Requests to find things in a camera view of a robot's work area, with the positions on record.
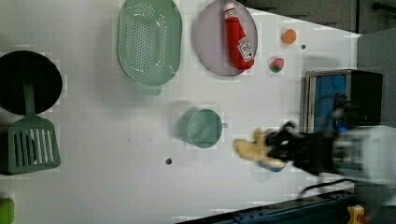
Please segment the mug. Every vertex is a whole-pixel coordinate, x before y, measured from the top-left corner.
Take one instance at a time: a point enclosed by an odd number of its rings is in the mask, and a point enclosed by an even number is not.
[[[213,110],[193,108],[181,117],[179,133],[184,142],[208,148],[219,141],[223,128],[227,127]]]

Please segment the ketchup bottle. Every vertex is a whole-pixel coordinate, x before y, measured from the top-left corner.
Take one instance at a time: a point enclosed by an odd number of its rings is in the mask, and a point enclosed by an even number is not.
[[[253,47],[239,22],[233,3],[224,7],[225,22],[227,25],[228,49],[233,64],[239,70],[247,70],[254,64]]]

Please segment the white tabletop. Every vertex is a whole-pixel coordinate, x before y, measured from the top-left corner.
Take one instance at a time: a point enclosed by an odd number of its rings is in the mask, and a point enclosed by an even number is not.
[[[16,224],[174,223],[291,200],[317,182],[290,164],[277,174],[263,170],[237,157],[232,142],[250,139],[259,126],[298,122],[305,71],[355,68],[358,35],[250,10],[259,30],[255,66],[219,77],[201,64],[192,34],[212,1],[176,1],[181,66],[157,97],[140,94],[120,69],[123,1],[0,2],[0,51],[46,53],[64,78],[60,101],[41,114],[57,127],[62,165],[0,176],[0,193],[14,195]],[[280,41],[287,28],[298,34],[288,47]],[[285,59],[280,75],[268,69],[275,56]],[[174,137],[177,119],[193,105],[215,109],[229,124],[213,148],[195,149]],[[18,118],[0,111],[3,126]]]

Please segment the black microwave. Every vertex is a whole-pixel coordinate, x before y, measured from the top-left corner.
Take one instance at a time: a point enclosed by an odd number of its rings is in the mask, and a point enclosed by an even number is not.
[[[354,126],[375,126],[381,121],[382,80],[378,73],[336,70],[305,74],[303,131],[345,131]],[[334,118],[337,108],[349,117]]]

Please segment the pink plate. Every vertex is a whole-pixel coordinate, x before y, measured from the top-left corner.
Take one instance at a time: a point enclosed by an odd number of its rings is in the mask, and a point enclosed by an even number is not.
[[[241,25],[256,54],[258,42],[256,24],[248,10],[234,0],[215,1],[202,12],[195,30],[195,44],[202,62],[211,72],[222,76],[236,76],[243,71],[233,66],[227,47],[224,20],[224,5],[227,2],[233,2],[235,5]]]

